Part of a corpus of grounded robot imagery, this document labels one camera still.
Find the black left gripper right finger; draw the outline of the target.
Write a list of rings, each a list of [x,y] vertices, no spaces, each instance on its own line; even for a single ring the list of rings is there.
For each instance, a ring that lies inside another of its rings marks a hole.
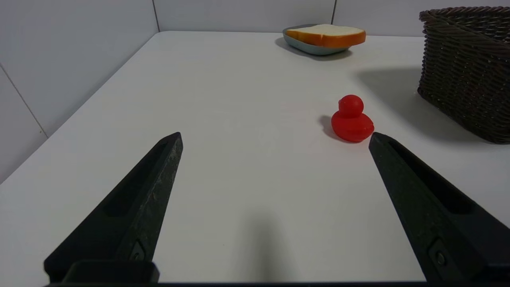
[[[508,283],[510,230],[397,140],[369,151],[428,283]]]

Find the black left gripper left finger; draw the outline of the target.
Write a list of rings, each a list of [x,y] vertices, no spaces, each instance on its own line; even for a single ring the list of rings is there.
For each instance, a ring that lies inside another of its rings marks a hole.
[[[50,283],[156,283],[153,263],[183,151],[159,140],[44,260]]]

